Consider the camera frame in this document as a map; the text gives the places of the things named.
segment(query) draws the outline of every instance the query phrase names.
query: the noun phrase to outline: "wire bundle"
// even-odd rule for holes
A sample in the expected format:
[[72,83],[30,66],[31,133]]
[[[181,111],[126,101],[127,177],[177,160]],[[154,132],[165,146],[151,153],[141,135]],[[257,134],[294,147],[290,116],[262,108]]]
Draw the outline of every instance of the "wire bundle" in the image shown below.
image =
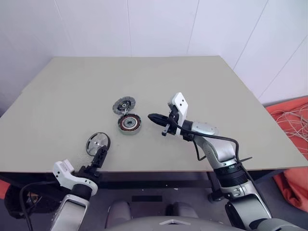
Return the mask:
[[271,115],[281,113],[276,119],[277,124],[284,128],[283,131],[288,137],[299,137],[305,140],[305,147],[297,147],[302,154],[308,155],[308,103],[298,110],[285,112],[276,110]]

